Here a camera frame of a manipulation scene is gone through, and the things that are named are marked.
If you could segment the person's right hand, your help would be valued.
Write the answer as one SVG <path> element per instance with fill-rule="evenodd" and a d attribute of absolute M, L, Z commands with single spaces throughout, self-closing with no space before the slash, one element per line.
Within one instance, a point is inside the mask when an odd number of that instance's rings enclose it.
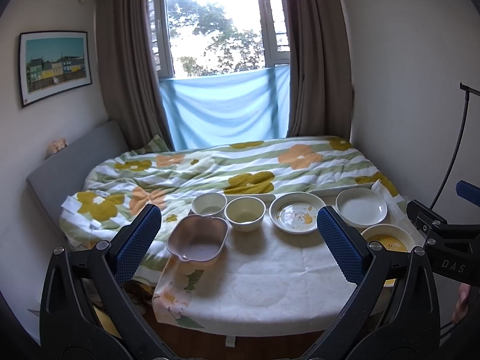
<path fill-rule="evenodd" d="M 458 300 L 451 317 L 451 321 L 456 324 L 459 323 L 468 313 L 469 305 L 468 298 L 470 294 L 470 286 L 467 283 L 462 283 L 459 286 Z"/>

